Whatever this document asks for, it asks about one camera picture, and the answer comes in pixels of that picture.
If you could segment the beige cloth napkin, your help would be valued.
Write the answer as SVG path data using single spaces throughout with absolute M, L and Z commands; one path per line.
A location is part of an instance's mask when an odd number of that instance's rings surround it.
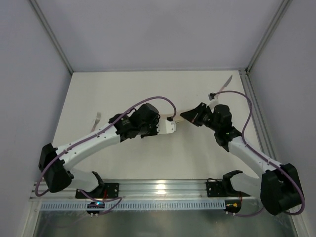
M 175 123 L 183 122 L 185 119 L 182 118 L 182 117 L 180 116 L 180 114 L 181 114 L 181 113 L 184 113 L 184 112 L 187 112 L 187 111 L 190 111 L 190 110 L 192 110 L 192 108 L 177 111 L 175 117 L 173 118 L 173 121 L 174 121 Z M 172 116 L 173 116 L 173 114 L 160 114 L 160 118 L 161 118 L 161 119 L 167 119 L 168 117 L 172 117 Z

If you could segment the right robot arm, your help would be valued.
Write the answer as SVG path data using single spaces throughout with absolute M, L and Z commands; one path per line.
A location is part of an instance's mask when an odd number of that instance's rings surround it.
M 232 114 L 227 105 L 219 104 L 211 109 L 200 103 L 180 116 L 195 126 L 206 126 L 213 130 L 217 144 L 241 159 L 257 175 L 253 178 L 241 170 L 223 175 L 222 186 L 227 193 L 242 192 L 252 196 L 271 215 L 303 205 L 304 195 L 297 169 L 290 163 L 283 165 L 252 148 L 233 126 Z

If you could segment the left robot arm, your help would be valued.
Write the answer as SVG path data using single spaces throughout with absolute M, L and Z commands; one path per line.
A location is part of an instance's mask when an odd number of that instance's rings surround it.
M 82 190 L 92 198 L 100 198 L 105 190 L 105 183 L 95 172 L 85 172 L 74 167 L 108 146 L 116 145 L 136 136 L 157 135 L 159 111 L 146 103 L 132 115 L 116 114 L 99 131 L 88 134 L 85 138 L 58 148 L 51 143 L 43 146 L 39 169 L 51 193 L 65 188 Z

